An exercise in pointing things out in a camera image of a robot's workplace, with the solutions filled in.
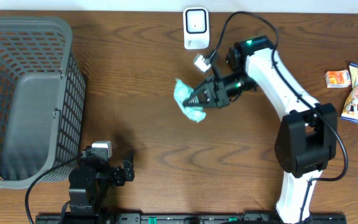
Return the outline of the mint green tissue pack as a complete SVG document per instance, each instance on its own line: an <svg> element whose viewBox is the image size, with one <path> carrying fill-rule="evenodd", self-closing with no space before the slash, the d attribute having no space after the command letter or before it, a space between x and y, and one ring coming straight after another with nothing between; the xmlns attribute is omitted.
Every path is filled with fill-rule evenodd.
<svg viewBox="0 0 358 224"><path fill-rule="evenodd" d="M182 80L176 79L173 91L173 97L178 104L181 112L191 121L196 123L205 119L206 113L201 106L188 105L191 94L194 92L190 86L186 85Z"/></svg>

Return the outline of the small orange box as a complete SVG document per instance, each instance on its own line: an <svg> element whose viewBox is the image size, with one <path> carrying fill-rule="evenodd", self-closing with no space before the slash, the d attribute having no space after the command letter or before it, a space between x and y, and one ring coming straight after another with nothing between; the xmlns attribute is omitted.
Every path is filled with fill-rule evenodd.
<svg viewBox="0 0 358 224"><path fill-rule="evenodd" d="M351 76L348 70L328 71L324 74L328 88L346 88L351 85Z"/></svg>

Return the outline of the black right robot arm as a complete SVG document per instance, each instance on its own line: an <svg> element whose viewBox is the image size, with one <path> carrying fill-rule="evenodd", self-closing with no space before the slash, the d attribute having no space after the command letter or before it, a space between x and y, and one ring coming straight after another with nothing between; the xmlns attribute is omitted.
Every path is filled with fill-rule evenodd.
<svg viewBox="0 0 358 224"><path fill-rule="evenodd" d="M280 120L274 150L283 181L274 219L281 223L313 221L309 211L313 190L336 155L336 109L305 91L282 63L277 46L264 35L235 43L226 62L232 72L222 76L213 54L198 54L194 65L213 74L195 89L177 82L174 97L178 105L198 122L206 116L205 108L223 108L243 92L260 87Z"/></svg>

